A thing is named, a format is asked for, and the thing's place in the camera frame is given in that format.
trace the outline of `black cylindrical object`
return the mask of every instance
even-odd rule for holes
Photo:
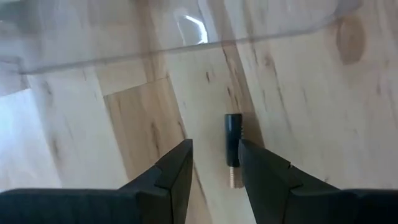
[[[239,167],[238,146],[242,138],[242,114],[225,115],[226,163],[229,167]]]

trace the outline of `wood knot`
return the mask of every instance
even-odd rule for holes
[[[366,34],[358,17],[346,16],[337,21],[336,45],[344,65],[361,60],[365,51]]]

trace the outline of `clear plastic container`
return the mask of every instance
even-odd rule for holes
[[[359,6],[360,0],[13,0],[0,4],[0,61],[34,73],[297,35]]]

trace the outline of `wooden floor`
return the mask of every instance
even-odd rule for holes
[[[0,75],[0,189],[115,189],[185,138],[187,223],[254,223],[229,189],[223,116],[337,187],[398,188],[398,3],[309,35]]]

